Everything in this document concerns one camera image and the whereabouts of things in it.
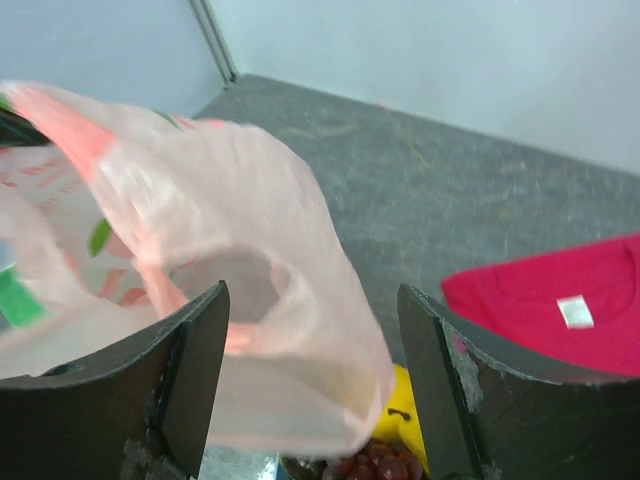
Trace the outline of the pink plastic bag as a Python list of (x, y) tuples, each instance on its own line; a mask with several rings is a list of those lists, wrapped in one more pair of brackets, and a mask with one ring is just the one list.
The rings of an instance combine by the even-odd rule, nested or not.
[(35, 379), (144, 334), (214, 287), (195, 336), (208, 444), (353, 452), (395, 386), (391, 356), (305, 161), (265, 130), (6, 82), (1, 237), (41, 312), (1, 336), (1, 375)]

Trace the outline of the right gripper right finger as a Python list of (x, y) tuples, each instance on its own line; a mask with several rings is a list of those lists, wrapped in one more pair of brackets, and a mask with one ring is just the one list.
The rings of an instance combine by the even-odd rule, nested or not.
[(635, 479), (639, 382), (541, 355), (410, 285), (398, 319), (434, 479)]

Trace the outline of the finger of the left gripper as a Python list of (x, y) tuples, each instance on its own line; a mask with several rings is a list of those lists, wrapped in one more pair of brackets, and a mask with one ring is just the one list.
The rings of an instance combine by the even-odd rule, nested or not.
[(4, 147), (39, 147), (51, 141), (30, 122), (14, 112), (0, 109), (0, 146)]

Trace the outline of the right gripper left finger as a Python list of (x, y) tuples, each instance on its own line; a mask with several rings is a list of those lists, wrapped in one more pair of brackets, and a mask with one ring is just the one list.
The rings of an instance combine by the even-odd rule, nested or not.
[(219, 282), (109, 347), (2, 380), (2, 478), (197, 478), (229, 311)]

